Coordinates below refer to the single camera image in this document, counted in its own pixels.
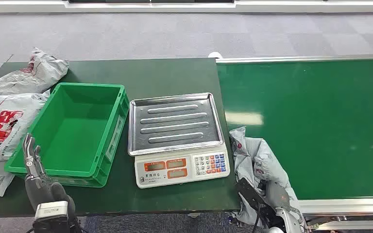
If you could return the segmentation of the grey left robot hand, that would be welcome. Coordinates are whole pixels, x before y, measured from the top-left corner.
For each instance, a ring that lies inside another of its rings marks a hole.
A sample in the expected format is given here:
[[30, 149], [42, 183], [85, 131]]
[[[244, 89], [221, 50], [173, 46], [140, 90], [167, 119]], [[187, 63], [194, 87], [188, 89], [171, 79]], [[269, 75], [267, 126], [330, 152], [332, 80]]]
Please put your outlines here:
[[24, 165], [27, 170], [25, 188], [34, 210], [39, 204], [55, 201], [66, 201], [68, 213], [75, 213], [75, 203], [59, 182], [53, 182], [47, 175], [41, 161], [39, 145], [35, 145], [35, 138], [27, 133], [22, 142]]

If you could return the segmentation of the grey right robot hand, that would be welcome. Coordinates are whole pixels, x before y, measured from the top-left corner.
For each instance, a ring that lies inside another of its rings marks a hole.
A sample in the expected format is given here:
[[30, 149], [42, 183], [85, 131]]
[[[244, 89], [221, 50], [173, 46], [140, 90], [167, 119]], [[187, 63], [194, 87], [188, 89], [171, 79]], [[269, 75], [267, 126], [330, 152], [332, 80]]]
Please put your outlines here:
[[272, 208], [282, 208], [290, 211], [289, 195], [284, 187], [277, 182], [266, 182], [266, 203]]

